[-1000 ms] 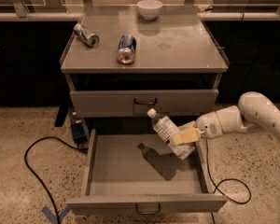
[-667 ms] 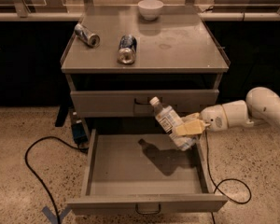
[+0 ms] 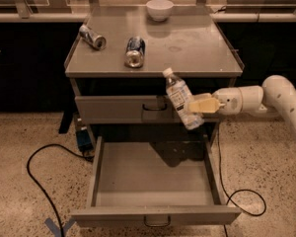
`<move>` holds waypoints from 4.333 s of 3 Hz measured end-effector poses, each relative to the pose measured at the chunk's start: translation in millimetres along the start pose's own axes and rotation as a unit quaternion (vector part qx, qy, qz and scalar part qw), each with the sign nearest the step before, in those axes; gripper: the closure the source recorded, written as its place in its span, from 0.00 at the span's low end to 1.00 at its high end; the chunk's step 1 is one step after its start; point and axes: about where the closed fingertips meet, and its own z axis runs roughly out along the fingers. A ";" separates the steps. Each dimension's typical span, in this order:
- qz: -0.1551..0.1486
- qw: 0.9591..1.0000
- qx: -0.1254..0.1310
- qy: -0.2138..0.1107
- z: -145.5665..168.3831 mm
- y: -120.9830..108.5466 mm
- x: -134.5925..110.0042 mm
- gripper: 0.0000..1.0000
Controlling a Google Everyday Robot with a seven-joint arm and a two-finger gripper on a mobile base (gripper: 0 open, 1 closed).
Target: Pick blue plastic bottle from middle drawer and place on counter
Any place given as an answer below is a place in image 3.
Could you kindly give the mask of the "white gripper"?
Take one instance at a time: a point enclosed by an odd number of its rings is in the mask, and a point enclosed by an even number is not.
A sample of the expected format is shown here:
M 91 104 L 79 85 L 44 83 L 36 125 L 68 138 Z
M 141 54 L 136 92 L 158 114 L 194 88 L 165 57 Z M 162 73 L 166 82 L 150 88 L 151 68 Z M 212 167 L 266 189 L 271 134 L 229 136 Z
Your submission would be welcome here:
M 213 93 L 193 95 L 193 102 L 187 105 L 192 113 L 237 115 L 257 111 L 261 107 L 263 89 L 261 86 L 222 88 Z

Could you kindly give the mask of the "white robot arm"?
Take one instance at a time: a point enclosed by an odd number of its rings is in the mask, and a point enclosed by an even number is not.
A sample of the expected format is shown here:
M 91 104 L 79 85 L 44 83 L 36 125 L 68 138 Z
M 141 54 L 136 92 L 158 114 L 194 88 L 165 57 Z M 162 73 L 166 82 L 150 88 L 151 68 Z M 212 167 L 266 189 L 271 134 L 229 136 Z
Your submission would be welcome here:
M 296 237 L 296 90 L 274 75 L 260 86 L 196 95 L 188 108 L 226 117 L 214 159 L 232 206 L 228 237 Z

